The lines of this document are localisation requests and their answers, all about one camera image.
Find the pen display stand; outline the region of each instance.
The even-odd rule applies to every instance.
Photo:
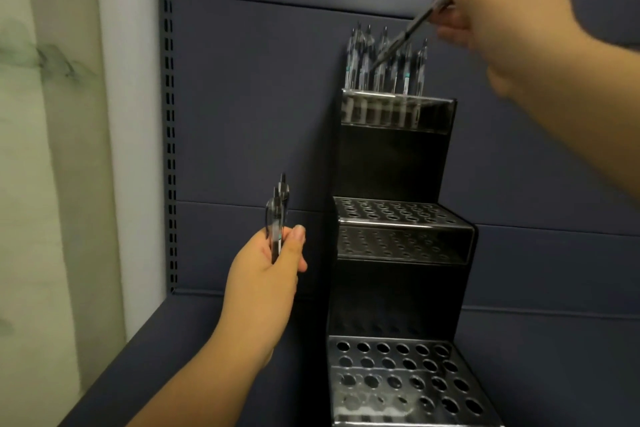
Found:
[[[343,90],[340,108],[333,425],[502,425],[452,342],[477,240],[437,204],[456,101]]]

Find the person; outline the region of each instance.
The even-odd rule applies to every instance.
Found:
[[[479,52],[499,96],[640,198],[640,55],[585,33],[571,0],[453,1],[431,19],[438,36]],[[129,427],[235,424],[289,319],[304,241],[286,229],[272,266],[264,230],[249,240],[211,338]]]

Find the white wall edge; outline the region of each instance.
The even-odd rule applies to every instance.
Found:
[[[99,4],[128,341],[166,295],[158,6]]]

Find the perforated metal strip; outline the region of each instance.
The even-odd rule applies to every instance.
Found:
[[[159,0],[162,108],[164,135],[164,203],[166,284],[169,293],[178,286],[178,219],[175,206],[175,95],[173,92],[173,2]]]

